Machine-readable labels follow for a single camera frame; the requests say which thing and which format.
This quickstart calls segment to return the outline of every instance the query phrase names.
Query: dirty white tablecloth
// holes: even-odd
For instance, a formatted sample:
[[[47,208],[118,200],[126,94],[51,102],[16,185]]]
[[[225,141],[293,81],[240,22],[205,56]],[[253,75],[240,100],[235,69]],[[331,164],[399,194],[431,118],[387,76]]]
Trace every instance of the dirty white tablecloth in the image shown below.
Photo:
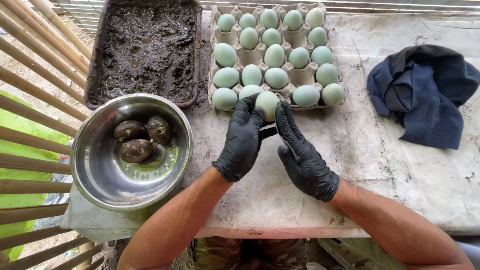
[[[436,44],[462,53],[480,69],[480,21],[469,15],[327,15],[330,46],[347,102],[337,108],[295,112],[295,120],[328,166],[352,183],[414,209],[449,234],[480,233],[480,92],[460,107],[465,128],[459,150],[443,150],[398,138],[404,129],[375,113],[366,90],[369,71],[407,46]],[[202,94],[185,110],[194,130],[187,187],[223,148],[229,117],[206,99],[212,48],[210,13],[203,13]],[[283,169],[278,136],[262,143],[252,171],[223,196],[198,237],[362,237],[367,234],[345,214],[297,190]],[[119,213],[100,209],[74,187],[61,226],[94,241],[131,237],[154,209]]]

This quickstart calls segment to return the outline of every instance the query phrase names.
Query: black nitrile glove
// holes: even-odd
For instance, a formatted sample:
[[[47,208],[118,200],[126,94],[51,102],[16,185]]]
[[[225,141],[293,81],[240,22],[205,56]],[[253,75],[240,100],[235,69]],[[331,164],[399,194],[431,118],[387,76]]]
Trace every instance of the black nitrile glove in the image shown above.
[[[212,162],[229,183],[240,180],[252,169],[262,140],[277,134],[275,127],[260,130],[264,125],[265,113],[262,108],[255,107],[257,96],[251,95],[238,102],[228,123],[223,151]]]
[[[315,147],[303,137],[293,120],[288,102],[283,101],[275,114],[278,134],[300,159],[297,162],[287,146],[278,147],[278,156],[293,184],[303,193],[317,200],[330,201],[338,189],[340,178],[327,167],[325,160]]]

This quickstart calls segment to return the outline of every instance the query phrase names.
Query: cloth rag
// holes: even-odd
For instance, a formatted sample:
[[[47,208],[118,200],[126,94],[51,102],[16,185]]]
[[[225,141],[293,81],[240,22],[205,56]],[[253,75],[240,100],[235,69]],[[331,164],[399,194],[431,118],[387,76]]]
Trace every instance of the cloth rag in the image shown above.
[[[400,139],[451,149],[458,149],[463,131],[458,107],[479,84],[480,72],[462,54],[429,44],[387,56],[367,78],[377,113],[405,127]]]

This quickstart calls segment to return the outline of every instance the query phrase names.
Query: metal bowl rim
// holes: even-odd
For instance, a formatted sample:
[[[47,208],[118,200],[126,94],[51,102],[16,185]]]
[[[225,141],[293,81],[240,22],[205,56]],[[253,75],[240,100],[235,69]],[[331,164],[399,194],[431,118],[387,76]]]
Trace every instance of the metal bowl rim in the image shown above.
[[[95,118],[100,112],[105,110],[105,108],[110,106],[111,104],[116,103],[116,102],[121,101],[121,100],[124,100],[124,99],[133,98],[133,97],[135,97],[135,98],[142,98],[143,97],[143,98],[155,99],[155,100],[161,101],[161,102],[165,103],[166,105],[168,105],[169,107],[171,107],[180,116],[180,118],[182,119],[183,123],[186,126],[187,135],[188,135],[188,139],[189,139],[188,151],[187,151],[187,156],[186,156],[185,162],[181,166],[180,174],[177,175],[176,179],[169,184],[168,188],[163,193],[157,195],[156,197],[153,197],[152,199],[150,199],[146,202],[139,203],[139,204],[136,204],[136,205],[133,205],[133,206],[115,206],[115,205],[107,204],[107,203],[104,203],[104,202],[98,200],[96,197],[92,196],[83,187],[83,185],[81,184],[81,181],[78,179],[77,166],[76,166],[76,163],[75,163],[75,151],[74,150],[77,148],[78,138],[80,137],[80,134],[83,132],[85,127],[87,127],[87,125],[92,121],[93,118]],[[100,107],[98,107],[98,109],[93,111],[90,114],[90,116],[88,116],[88,118],[84,121],[82,126],[78,129],[78,132],[75,135],[75,139],[73,140],[72,151],[71,151],[71,154],[70,154],[70,160],[71,160],[71,164],[72,164],[71,165],[72,178],[73,178],[73,182],[75,183],[75,185],[76,185],[77,189],[80,191],[80,193],[88,201],[90,201],[94,205],[96,205],[100,208],[106,209],[106,210],[110,210],[110,211],[135,211],[135,210],[140,210],[140,209],[143,209],[145,207],[148,207],[148,206],[158,202],[159,200],[165,198],[184,177],[184,175],[187,172],[187,169],[190,165],[190,162],[192,160],[192,155],[193,155],[192,128],[190,127],[190,123],[188,122],[187,117],[180,110],[180,108],[177,107],[177,105],[175,105],[173,102],[171,102],[170,100],[168,100],[166,98],[162,98],[160,96],[153,95],[153,94],[143,94],[143,93],[141,93],[141,94],[128,94],[128,95],[124,95],[124,96],[121,96],[121,97],[114,98],[114,99],[108,101],[107,103],[101,105]]]

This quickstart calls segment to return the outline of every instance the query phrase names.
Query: cardboard egg tray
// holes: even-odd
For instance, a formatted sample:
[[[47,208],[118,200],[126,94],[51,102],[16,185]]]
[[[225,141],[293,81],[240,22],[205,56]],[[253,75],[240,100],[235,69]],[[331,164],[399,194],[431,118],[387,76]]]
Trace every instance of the cardboard egg tray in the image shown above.
[[[307,49],[309,54],[311,54],[314,49],[313,43],[307,42],[307,36],[311,31],[311,27],[308,23],[305,23],[304,19],[308,11],[315,7],[319,7],[323,9],[324,13],[326,13],[325,5],[320,2],[314,3],[314,4],[298,3],[294,5],[288,5],[288,6],[274,6],[272,8],[272,10],[275,11],[278,17],[277,30],[279,31],[280,36],[282,38],[281,46],[285,52],[285,61],[281,68],[287,72],[288,78],[289,78],[289,82],[286,87],[282,89],[272,89],[264,81],[264,74],[269,69],[268,66],[264,63],[264,55],[267,50],[267,46],[262,43],[262,35],[266,29],[263,25],[259,23],[259,21],[260,21],[260,15],[265,10],[265,8],[263,8],[263,6],[246,7],[246,6],[240,6],[240,5],[212,6],[212,15],[211,15],[212,35],[210,37],[210,43],[212,44],[213,48],[218,43],[227,43],[231,45],[237,52],[238,61],[233,66],[233,68],[239,71],[240,79],[238,83],[232,88],[232,90],[237,95],[239,94],[240,90],[243,88],[243,85],[241,84],[241,72],[243,71],[243,68],[248,64],[255,64],[262,71],[262,85],[260,85],[260,87],[266,91],[274,92],[280,100],[288,101],[290,104],[290,107],[293,110],[311,110],[311,109],[319,109],[319,108],[327,107],[327,105],[325,105],[322,102],[321,98],[316,105],[307,107],[307,108],[301,108],[300,106],[296,105],[292,99],[293,91],[295,91],[295,89],[301,85],[313,85],[318,89],[318,91],[320,91],[320,94],[322,93],[322,90],[323,90],[322,85],[315,82],[315,73],[318,69],[317,63],[312,62],[311,59],[309,58],[309,62],[307,66],[305,66],[303,69],[295,69],[293,65],[288,62],[288,56],[290,55],[293,49],[298,47],[304,47]],[[289,31],[288,26],[283,23],[283,18],[285,17],[287,12],[294,9],[298,10],[302,15],[303,25],[301,26],[300,29],[296,31]],[[216,24],[219,17],[226,13],[232,14],[237,20],[237,24],[234,25],[232,27],[232,30],[227,33],[221,32]],[[240,33],[242,32],[242,28],[238,25],[238,21],[242,17],[242,15],[245,13],[252,14],[254,18],[257,20],[257,26],[255,27],[255,30],[258,33],[259,44],[253,50],[245,50],[242,48],[242,46],[239,43],[239,38],[240,38]],[[325,29],[327,33],[327,42],[325,46],[329,47],[330,42],[328,39],[328,32],[329,32],[328,25],[326,25],[325,23],[322,26],[322,28]],[[215,73],[219,71],[221,68],[222,66],[220,66],[216,62],[215,56],[212,53],[212,56],[210,58],[210,72],[208,76],[208,100],[214,109],[217,109],[217,108],[213,105],[212,94],[213,92],[215,92],[215,90],[218,89],[218,87],[216,87],[215,84],[213,83],[213,77]],[[342,82],[340,75],[338,76],[337,83],[342,85],[343,88],[345,89],[345,92],[347,92],[347,86],[345,85],[345,83]]]

